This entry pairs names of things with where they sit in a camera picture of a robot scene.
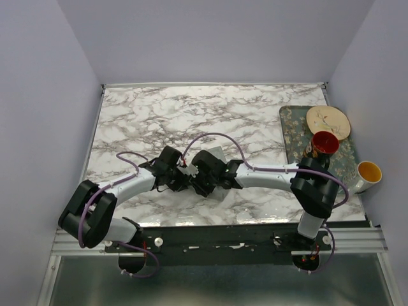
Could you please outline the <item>grey cloth napkin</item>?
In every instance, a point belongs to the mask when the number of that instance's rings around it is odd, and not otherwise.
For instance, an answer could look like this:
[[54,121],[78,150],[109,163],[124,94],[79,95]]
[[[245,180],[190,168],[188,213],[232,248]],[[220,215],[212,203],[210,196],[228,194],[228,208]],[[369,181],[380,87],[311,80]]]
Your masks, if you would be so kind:
[[226,169],[227,160],[221,146],[212,147],[207,150],[208,161],[205,177],[205,187],[209,194],[209,198],[215,201],[222,202],[227,197],[229,189],[225,189],[218,185],[219,175]]

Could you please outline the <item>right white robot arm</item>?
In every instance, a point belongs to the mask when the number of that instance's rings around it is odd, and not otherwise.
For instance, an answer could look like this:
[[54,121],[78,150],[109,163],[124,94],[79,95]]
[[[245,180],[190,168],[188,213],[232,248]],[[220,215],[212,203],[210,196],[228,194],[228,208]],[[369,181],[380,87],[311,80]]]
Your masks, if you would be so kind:
[[202,150],[194,156],[186,170],[190,175],[189,183],[197,194],[204,197],[217,187],[261,187],[293,193],[303,208],[293,242],[302,250],[316,243],[317,233],[331,216],[340,188],[340,181],[309,157],[299,163],[282,166],[251,166],[240,159],[225,163],[209,151]]

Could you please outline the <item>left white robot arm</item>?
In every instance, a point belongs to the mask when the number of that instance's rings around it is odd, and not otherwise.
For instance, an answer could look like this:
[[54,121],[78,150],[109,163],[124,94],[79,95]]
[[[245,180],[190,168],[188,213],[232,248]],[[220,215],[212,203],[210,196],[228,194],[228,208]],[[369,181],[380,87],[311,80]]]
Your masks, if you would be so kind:
[[82,181],[59,217],[58,226],[76,238],[81,248],[91,249],[104,240],[113,240],[119,241],[128,252],[136,251],[142,242],[137,233],[138,225],[115,219],[115,208],[159,186],[179,191],[186,181],[186,176],[178,169],[182,153],[170,146],[151,160],[132,151],[119,152],[116,158],[130,164],[132,170],[98,184]]

